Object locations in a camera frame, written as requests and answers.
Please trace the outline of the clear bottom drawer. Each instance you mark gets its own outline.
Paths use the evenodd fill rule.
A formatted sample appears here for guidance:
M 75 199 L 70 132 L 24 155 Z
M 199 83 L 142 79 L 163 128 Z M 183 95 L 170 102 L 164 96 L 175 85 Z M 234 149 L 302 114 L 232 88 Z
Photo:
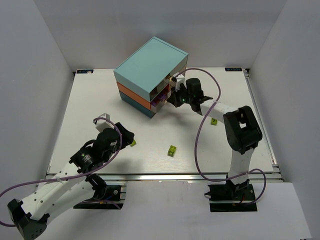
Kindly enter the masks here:
M 167 94 L 167 99 L 168 99 L 168 98 L 170 97 L 170 95 L 171 95 L 171 91 L 169 91 L 169 92 L 167 92 L 167 93 L 165 93 L 165 94 Z M 150 102 L 150 110 L 151 110 L 153 113 L 157 113 L 157 112 L 166 104 L 167 99 L 164 100 L 164 101 L 159 102 L 157 105 L 152 105 L 152 104 L 151 104 L 151 102 L 153 101 L 153 100 L 152 100 L 152 101 Z

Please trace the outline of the lime 2x2 lego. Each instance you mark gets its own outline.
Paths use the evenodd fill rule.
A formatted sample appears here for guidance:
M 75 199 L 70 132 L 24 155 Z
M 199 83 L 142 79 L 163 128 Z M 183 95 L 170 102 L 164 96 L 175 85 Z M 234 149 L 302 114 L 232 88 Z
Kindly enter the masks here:
M 134 140 L 132 143 L 131 143 L 131 147 L 135 146 L 137 144 L 137 142 Z

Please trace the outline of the purple 2x3 lego brick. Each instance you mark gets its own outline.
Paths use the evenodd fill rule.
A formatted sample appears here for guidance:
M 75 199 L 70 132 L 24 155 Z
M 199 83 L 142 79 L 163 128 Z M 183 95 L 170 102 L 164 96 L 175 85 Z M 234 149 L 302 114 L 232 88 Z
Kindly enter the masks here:
M 167 99 L 167 94 L 160 93 L 157 97 L 158 97 L 161 101 L 165 101 L 165 100 Z

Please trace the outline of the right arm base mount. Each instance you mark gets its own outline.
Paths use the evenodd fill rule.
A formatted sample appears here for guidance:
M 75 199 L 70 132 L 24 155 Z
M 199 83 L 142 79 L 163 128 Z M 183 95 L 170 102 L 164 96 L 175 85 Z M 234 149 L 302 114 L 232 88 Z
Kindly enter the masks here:
M 256 195 L 250 180 L 234 184 L 227 180 L 224 184 L 208 185 L 204 194 L 209 199 L 211 213 L 257 212 Z

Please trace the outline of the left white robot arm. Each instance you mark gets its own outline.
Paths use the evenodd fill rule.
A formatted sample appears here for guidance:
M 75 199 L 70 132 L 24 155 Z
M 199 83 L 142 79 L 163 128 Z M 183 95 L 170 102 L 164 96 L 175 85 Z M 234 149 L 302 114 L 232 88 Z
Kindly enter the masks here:
M 134 141 L 134 133 L 120 122 L 99 118 L 98 135 L 87 141 L 54 177 L 21 200 L 13 199 L 8 211 L 25 240 L 38 238 L 49 222 L 80 202 L 99 203 L 113 198 L 105 181 L 95 173 L 120 150 Z

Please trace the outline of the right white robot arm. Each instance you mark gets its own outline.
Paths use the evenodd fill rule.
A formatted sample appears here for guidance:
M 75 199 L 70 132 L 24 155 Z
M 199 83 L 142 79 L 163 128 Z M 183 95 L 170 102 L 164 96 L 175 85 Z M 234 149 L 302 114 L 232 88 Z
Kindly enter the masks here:
M 173 87 L 167 102 L 176 108 L 183 104 L 201 115 L 224 125 L 227 142 L 232 149 L 231 164 L 226 180 L 236 187 L 249 184 L 252 155 L 263 138 L 262 131 L 251 107 L 232 107 L 205 96 L 198 78 L 172 77 Z

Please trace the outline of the lime patterned lego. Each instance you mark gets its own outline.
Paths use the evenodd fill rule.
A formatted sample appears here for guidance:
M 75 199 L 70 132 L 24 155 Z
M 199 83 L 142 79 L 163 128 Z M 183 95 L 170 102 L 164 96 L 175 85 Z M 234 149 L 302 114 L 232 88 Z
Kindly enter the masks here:
M 177 151 L 177 147 L 174 146 L 174 145 L 170 145 L 170 147 L 169 147 L 169 149 L 168 149 L 168 151 L 167 151 L 167 155 L 168 155 L 169 157 L 174 157 L 175 154 L 176 154 L 176 151 Z

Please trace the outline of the lime 2x3 lego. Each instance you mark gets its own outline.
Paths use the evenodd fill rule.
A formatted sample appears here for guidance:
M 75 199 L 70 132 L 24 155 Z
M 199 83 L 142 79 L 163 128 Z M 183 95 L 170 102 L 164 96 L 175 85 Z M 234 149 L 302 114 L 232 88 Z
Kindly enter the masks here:
M 215 118 L 211 118 L 210 124 L 216 126 L 218 124 L 218 120 Z

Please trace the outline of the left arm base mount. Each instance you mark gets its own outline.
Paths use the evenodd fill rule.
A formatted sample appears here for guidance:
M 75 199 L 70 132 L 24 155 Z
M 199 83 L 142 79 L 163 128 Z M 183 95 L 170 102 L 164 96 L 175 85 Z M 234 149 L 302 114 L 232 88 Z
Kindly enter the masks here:
M 102 179 L 97 174 L 85 178 L 91 184 L 92 197 L 76 204 L 74 209 L 86 210 L 121 210 L 127 192 L 127 185 L 124 182 L 116 183 Z

